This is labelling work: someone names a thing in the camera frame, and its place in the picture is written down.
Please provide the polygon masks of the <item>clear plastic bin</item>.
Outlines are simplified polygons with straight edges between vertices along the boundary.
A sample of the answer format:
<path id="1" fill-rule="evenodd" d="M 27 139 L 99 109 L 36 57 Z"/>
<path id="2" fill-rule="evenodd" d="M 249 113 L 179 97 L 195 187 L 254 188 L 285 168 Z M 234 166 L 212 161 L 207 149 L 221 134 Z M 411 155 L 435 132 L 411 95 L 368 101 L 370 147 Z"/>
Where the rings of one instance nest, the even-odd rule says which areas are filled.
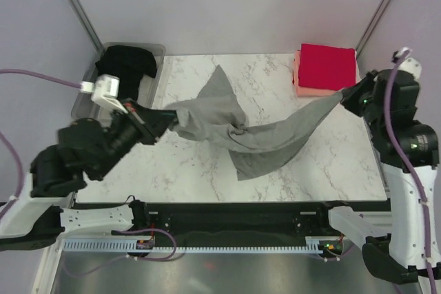
<path id="1" fill-rule="evenodd" d="M 154 58 L 156 62 L 156 76 L 151 77 L 148 74 L 144 74 L 142 78 L 138 81 L 137 79 L 133 82 L 132 86 L 126 86 L 126 82 L 129 80 L 133 80 L 136 75 L 129 72 L 127 78 L 122 77 L 121 75 L 115 75 L 110 73 L 111 76 L 117 77 L 119 82 L 118 89 L 118 98 L 131 97 L 134 98 L 135 92 L 137 93 L 138 98 L 136 102 L 143 107 L 151 107 L 154 102 L 154 98 L 156 96 L 156 91 L 158 89 L 159 80 L 161 77 L 161 72 L 163 69 L 163 64 L 165 60 L 166 48 L 164 45 L 157 43 L 128 43 L 128 42 L 108 42 L 103 44 L 103 49 L 94 57 L 92 64 L 90 65 L 89 70 L 85 73 L 83 80 L 95 83 L 98 77 L 101 74 L 106 74 L 106 71 L 100 71 L 96 67 L 96 62 L 98 62 L 101 57 L 106 53 L 109 47 L 114 45 L 124 45 L 129 47 L 142 48 L 152 53 L 152 56 L 149 56 L 147 59 L 150 60 Z M 111 111 L 106 110 L 96 103 L 94 103 L 91 99 L 91 94 L 83 94 L 79 93 L 74 102 L 71 117 L 72 120 L 76 120 L 79 118 L 93 118 L 98 120 L 102 126 L 108 127 L 112 120 Z"/>

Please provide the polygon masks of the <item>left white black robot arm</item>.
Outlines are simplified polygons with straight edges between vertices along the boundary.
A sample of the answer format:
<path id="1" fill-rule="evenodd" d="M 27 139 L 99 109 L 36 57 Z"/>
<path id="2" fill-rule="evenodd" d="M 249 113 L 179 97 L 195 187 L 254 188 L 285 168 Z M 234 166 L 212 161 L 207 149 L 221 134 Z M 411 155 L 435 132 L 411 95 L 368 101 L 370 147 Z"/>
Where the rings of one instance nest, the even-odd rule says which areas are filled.
<path id="1" fill-rule="evenodd" d="M 86 180 L 102 181 L 135 145 L 155 145 L 177 122 L 174 110 L 149 109 L 127 99 L 108 127 L 80 118 L 60 129 L 57 144 L 36 156 L 28 174 L 19 174 L 19 195 L 1 206 L 1 250 L 38 250 L 74 233 L 151 235 L 151 217 L 140 200 L 110 209 L 62 204 L 86 188 Z"/>

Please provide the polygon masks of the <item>grey t shirt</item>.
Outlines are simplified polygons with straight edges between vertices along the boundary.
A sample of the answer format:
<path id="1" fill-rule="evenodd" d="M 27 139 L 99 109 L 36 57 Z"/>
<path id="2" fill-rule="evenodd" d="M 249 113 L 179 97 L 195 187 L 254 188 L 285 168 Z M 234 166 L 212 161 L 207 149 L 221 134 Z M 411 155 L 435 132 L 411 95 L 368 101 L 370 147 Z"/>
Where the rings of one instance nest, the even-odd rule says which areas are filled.
<path id="1" fill-rule="evenodd" d="M 248 126 L 226 73 L 217 66 L 194 99 L 169 104 L 181 138 L 227 149 L 239 181 L 258 178 L 290 162 L 342 100 L 342 92 L 319 98 L 286 119 Z"/>

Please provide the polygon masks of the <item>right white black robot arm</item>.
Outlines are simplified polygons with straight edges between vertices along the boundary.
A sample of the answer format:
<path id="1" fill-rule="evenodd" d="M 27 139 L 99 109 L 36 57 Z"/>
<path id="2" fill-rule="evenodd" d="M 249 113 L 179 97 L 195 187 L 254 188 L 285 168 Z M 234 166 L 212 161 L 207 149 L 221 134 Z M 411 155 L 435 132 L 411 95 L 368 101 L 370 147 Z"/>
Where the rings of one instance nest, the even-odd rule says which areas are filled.
<path id="1" fill-rule="evenodd" d="M 361 218 L 351 207 L 334 207 L 316 216 L 316 228 L 329 235 L 345 234 L 361 251 L 374 277 L 394 284 L 417 282 L 420 277 L 440 279 L 440 252 L 433 226 L 424 222 L 430 207 L 440 162 L 438 137 L 429 125 L 414 118 L 420 91 L 413 75 L 398 71 L 390 95 L 391 127 L 411 165 L 396 151 L 385 122 L 384 100 L 391 70 L 372 71 L 342 100 L 342 106 L 364 118 L 371 141 L 380 154 L 389 188 L 391 230 Z"/>

